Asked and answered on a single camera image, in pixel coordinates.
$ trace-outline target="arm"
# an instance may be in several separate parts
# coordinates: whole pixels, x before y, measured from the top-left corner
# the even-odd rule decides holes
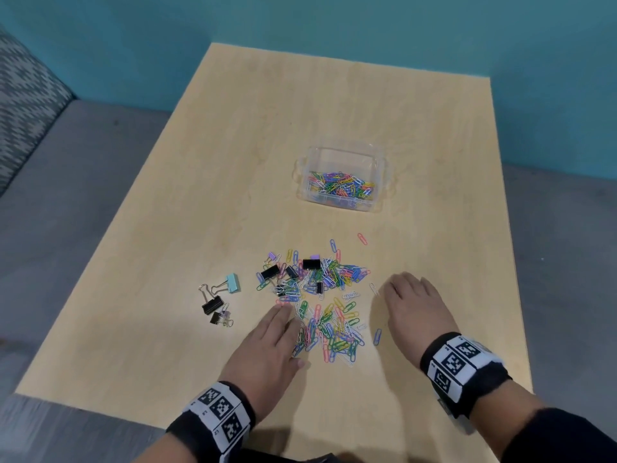
[[[192,400],[134,463],[219,461],[221,454],[239,450],[249,422],[252,428],[272,412],[304,366],[291,358],[302,326],[297,317],[289,320],[292,311],[289,304],[272,307],[231,355],[219,381]],[[223,438],[226,425],[232,427],[230,439]]]
[[[434,354],[448,338],[459,335],[459,326],[426,279],[401,273],[390,277],[383,289],[394,342],[409,362],[426,374]],[[478,367],[476,374],[484,374],[487,380],[482,381],[482,386],[468,388],[466,416],[504,463],[617,461],[617,443],[583,418],[547,409],[540,399],[515,383],[503,366],[491,363]],[[463,384],[459,403],[466,386]],[[443,391],[434,388],[444,398]],[[473,391],[479,391],[479,395],[470,397]]]

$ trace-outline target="wooden tabletop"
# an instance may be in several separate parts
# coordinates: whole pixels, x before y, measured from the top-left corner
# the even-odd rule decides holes
[[[324,136],[384,149],[393,172],[379,212],[297,198],[295,162]],[[462,331],[531,388],[482,77],[212,44],[17,391],[166,427],[273,305],[256,290],[267,253],[325,255],[330,239],[343,263],[371,270],[354,289],[381,343],[359,348],[352,368],[315,348],[251,445],[299,459],[493,460],[396,349],[368,286],[426,276]],[[222,294],[235,320],[225,328],[209,323],[197,287],[228,273],[242,290]]]

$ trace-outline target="person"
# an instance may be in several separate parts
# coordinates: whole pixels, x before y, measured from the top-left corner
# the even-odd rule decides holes
[[[398,349],[429,376],[448,412],[468,417],[503,463],[617,462],[617,443],[582,417],[547,407],[510,378],[497,356],[460,335],[428,280],[410,273],[392,275],[382,295]],[[257,459],[241,449],[244,438],[274,409],[304,366],[302,359],[291,358],[302,325],[295,316],[289,320],[292,312],[291,305],[272,307],[231,355],[219,381],[193,400],[135,463]],[[443,364],[450,372],[445,373]],[[457,369],[468,371],[467,382],[460,378],[462,372],[455,374]],[[261,460],[269,458],[284,460],[260,454]],[[329,455],[319,461],[338,459]]]

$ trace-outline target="person's left hand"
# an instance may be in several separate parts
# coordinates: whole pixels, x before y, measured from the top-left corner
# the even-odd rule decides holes
[[[272,412],[296,372],[302,359],[292,359],[302,322],[289,315],[290,304],[275,305],[231,355],[219,380],[229,381],[244,392],[255,411],[257,422]]]

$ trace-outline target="teal wall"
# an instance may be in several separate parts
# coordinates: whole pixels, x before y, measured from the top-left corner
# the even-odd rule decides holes
[[[617,0],[0,0],[83,99],[172,110],[210,41],[490,76],[506,162],[617,178]]]

